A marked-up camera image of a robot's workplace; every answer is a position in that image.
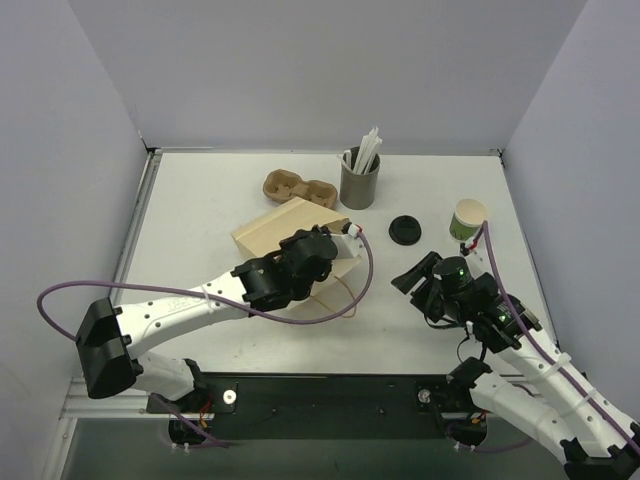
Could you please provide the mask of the brown paper bag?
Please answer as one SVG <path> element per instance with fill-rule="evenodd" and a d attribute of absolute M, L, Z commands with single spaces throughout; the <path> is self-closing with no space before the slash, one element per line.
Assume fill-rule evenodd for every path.
<path fill-rule="evenodd" d="M 233 231 L 241 278 L 267 290 L 251 306 L 289 310 L 341 281 L 366 256 L 359 234 L 346 215 L 302 199 Z"/>

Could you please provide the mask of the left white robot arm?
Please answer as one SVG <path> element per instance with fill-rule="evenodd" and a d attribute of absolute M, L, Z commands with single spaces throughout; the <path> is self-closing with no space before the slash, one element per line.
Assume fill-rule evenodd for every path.
<path fill-rule="evenodd" d="M 196 363 L 164 358 L 153 348 L 214 323 L 303 300 L 328 277 L 337 256 L 328 231 L 314 227 L 184 295 L 124 306 L 108 298 L 93 302 L 75 340 L 89 397 L 136 388 L 158 393 L 183 411 L 196 410 L 205 398 Z"/>

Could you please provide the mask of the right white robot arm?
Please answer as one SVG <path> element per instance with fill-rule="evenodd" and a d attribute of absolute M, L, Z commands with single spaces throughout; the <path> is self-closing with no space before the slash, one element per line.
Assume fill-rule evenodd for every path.
<path fill-rule="evenodd" d="M 491 274 L 474 277 L 464 257 L 430 252 L 391 283 L 432 327 L 465 329 L 537 392 L 528 395 L 484 358 L 470 357 L 447 376 L 463 401 L 536 440 L 571 479 L 628 479 L 638 472 L 638 421 L 601 394 Z"/>

